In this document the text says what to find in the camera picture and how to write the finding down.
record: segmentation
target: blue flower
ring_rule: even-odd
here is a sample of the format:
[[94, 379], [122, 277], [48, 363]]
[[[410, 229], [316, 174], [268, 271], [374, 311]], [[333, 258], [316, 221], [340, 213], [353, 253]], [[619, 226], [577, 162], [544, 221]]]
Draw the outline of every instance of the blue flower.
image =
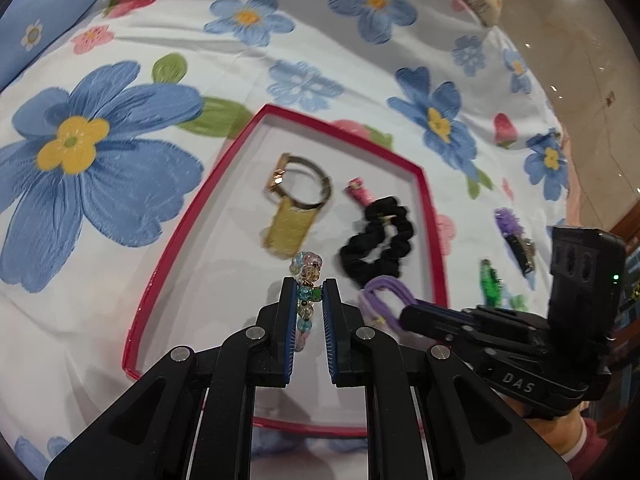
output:
[[57, 457], [69, 441], [61, 436], [52, 436], [47, 442], [47, 452], [51, 459], [45, 457], [29, 440], [23, 436], [19, 436], [15, 441], [14, 453], [26, 468], [38, 480], [43, 480], [44, 472], [47, 470], [49, 463]]
[[220, 18], [207, 23], [205, 32], [232, 32], [249, 46], [267, 46], [272, 32], [284, 34], [296, 28], [292, 20], [276, 13], [278, 0], [248, 0], [245, 4], [240, 0], [216, 0], [209, 10]]
[[424, 128], [424, 143], [444, 162], [478, 182], [478, 168], [472, 162], [478, 154], [476, 142], [466, 126], [455, 120], [462, 106], [460, 92], [451, 81], [447, 81], [429, 95], [430, 79], [427, 67], [419, 66], [416, 70], [401, 68], [396, 72], [396, 80], [409, 102], [398, 97], [391, 97], [386, 102]]
[[482, 53], [482, 41], [477, 36], [462, 36], [456, 40], [456, 47], [451, 51], [453, 62], [461, 66], [465, 75], [473, 77], [476, 71], [486, 67]]
[[389, 41], [393, 24], [407, 27], [418, 18], [407, 0], [329, 0], [329, 8], [342, 16], [357, 16], [360, 36], [373, 44]]
[[532, 186], [544, 179], [546, 200], [558, 200], [562, 188], [567, 188], [566, 159], [556, 135], [556, 130], [550, 128], [546, 135], [537, 134], [527, 141], [533, 153], [524, 161], [524, 171]]
[[178, 84], [126, 88], [140, 65], [87, 75], [71, 92], [47, 88], [13, 125], [24, 137], [0, 149], [0, 212], [19, 199], [0, 253], [0, 279], [41, 291], [73, 251], [86, 217], [127, 247], [155, 242], [200, 182], [200, 161], [164, 140], [141, 139], [196, 117], [202, 98]]
[[531, 78], [527, 73], [529, 68], [520, 53], [517, 50], [505, 48], [503, 54], [504, 65], [513, 72], [511, 74], [511, 91], [516, 93], [522, 90], [525, 94], [530, 94]]
[[276, 80], [267, 88], [283, 106], [299, 104], [307, 112], [328, 110], [328, 98], [335, 98], [344, 92], [344, 88], [332, 79], [322, 77], [320, 71], [303, 62], [296, 64], [279, 59], [269, 69]]

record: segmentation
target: marble floor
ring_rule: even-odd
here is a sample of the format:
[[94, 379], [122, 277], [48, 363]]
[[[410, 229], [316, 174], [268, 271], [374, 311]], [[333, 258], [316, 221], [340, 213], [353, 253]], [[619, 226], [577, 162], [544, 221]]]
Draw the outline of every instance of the marble floor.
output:
[[640, 62], [603, 0], [504, 0], [499, 25], [572, 144], [580, 222], [612, 228], [640, 199]]

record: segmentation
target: black scrunchie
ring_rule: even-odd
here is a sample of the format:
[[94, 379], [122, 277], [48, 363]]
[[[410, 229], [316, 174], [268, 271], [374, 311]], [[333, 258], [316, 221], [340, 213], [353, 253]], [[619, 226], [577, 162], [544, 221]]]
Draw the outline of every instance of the black scrunchie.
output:
[[[360, 288], [377, 276], [400, 277], [400, 258], [411, 252], [409, 239], [414, 235], [414, 226], [406, 219], [407, 209], [398, 205], [394, 196], [380, 198], [364, 209], [367, 226], [364, 232], [349, 238], [340, 249], [340, 262], [344, 273], [356, 282]], [[391, 223], [398, 233], [391, 238], [389, 247], [373, 263], [365, 258], [375, 247], [385, 241], [383, 217], [391, 216]]]

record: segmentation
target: metal screw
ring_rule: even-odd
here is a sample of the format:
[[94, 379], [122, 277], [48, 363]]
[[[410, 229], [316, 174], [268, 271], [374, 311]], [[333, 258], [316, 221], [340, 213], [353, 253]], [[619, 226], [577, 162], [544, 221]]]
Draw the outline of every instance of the metal screw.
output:
[[434, 345], [431, 347], [431, 355], [436, 359], [449, 359], [451, 350], [443, 345]]
[[358, 336], [360, 339], [364, 339], [364, 340], [373, 339], [375, 335], [376, 335], [376, 331], [368, 326], [361, 326], [359, 329], [356, 330], [356, 336]]
[[171, 359], [174, 361], [184, 361], [191, 355], [191, 351], [186, 346], [178, 346], [171, 350]]
[[266, 332], [261, 326], [250, 326], [244, 333], [249, 339], [262, 339]]

